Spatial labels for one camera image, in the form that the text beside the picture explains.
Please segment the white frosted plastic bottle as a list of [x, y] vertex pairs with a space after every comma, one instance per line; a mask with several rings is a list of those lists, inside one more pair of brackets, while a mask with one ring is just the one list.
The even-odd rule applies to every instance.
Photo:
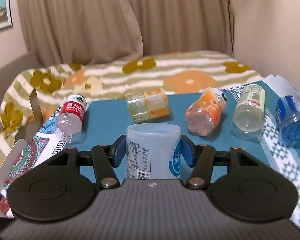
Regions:
[[126, 133], [127, 178], [178, 179], [181, 129], [165, 123], [134, 124]]

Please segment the orange peach drink bottle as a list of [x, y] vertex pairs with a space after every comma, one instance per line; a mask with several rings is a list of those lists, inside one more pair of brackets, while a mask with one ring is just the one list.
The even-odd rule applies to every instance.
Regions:
[[211, 134], [218, 126], [227, 106], [225, 94], [213, 87], [204, 89], [200, 98], [185, 112], [188, 130], [201, 137]]

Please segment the red label water bottle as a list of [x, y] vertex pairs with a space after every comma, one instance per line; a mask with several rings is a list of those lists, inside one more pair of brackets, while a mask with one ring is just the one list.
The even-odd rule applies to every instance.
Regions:
[[72, 139], [82, 131], [87, 101], [80, 94], [71, 94], [61, 107], [56, 119], [56, 133], [64, 139]]

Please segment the teal blue patterned cloth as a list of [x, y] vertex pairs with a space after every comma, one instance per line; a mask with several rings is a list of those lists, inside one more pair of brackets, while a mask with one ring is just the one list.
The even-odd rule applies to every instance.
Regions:
[[[244, 140], [234, 135], [232, 114], [242, 91], [242, 86], [225, 89], [224, 94], [228, 105], [222, 114], [221, 122], [207, 137], [190, 134], [184, 114], [191, 103], [199, 98], [198, 94], [174, 94], [168, 97], [171, 114], [164, 119], [165, 123], [175, 124], [195, 144], [206, 143], [218, 150], [228, 150], [231, 146], [239, 146], [260, 161], [268, 164], [277, 172], [289, 179], [298, 189], [299, 200], [293, 212], [292, 221], [300, 228], [300, 145], [296, 148], [285, 148], [278, 141], [275, 108], [279, 96], [268, 86], [266, 92], [266, 122], [260, 137], [253, 141]], [[53, 134], [57, 114], [44, 124], [31, 142], [22, 144], [12, 161], [2, 166], [3, 176], [0, 177], [0, 192], [5, 193], [11, 181], [25, 171], [46, 161], [65, 146]], [[111, 144], [120, 135], [125, 134], [131, 120], [123, 99], [94, 101], [85, 115], [83, 133], [75, 142], [79, 150], [89, 150], [100, 143]]]

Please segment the green white label bottle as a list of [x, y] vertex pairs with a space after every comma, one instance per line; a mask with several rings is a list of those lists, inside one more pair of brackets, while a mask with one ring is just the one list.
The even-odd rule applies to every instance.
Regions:
[[264, 125], [264, 107], [266, 92], [257, 84], [243, 88], [232, 120], [235, 126], [245, 133], [254, 133]]

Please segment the orange yellow label bottle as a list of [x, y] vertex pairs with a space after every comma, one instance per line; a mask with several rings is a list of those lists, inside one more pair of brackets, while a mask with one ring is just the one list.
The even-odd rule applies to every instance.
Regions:
[[125, 100], [131, 120], [135, 124], [170, 115], [168, 97], [163, 88], [128, 94]]

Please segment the floral striped quilt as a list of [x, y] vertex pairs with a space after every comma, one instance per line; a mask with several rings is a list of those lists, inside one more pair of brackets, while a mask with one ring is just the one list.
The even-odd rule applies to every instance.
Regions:
[[197, 93], [260, 81], [261, 74], [217, 51], [146, 56], [105, 64], [55, 64], [43, 67], [27, 53], [0, 69], [0, 164], [20, 128], [34, 122], [30, 94], [37, 92], [45, 119], [71, 94], [88, 101], [121, 99], [162, 87], [170, 94]]

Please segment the blue plastic bottle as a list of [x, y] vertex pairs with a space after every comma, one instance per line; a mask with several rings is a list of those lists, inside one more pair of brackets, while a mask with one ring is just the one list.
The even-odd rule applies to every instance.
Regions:
[[281, 144], [286, 147], [300, 145], [300, 102], [292, 95], [286, 95], [276, 103], [277, 129]]

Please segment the white paper sheet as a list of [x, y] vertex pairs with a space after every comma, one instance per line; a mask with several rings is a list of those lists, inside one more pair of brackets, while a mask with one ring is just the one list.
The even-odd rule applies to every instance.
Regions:
[[286, 79], [277, 75], [268, 75], [263, 79], [266, 83], [279, 97], [286, 95], [292, 95], [300, 102], [300, 92]]

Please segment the beige curtain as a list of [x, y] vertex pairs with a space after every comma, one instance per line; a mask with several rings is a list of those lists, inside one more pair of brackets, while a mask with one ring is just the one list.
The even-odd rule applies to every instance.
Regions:
[[44, 66], [233, 54], [230, 0], [18, 0], [18, 7], [26, 47]]

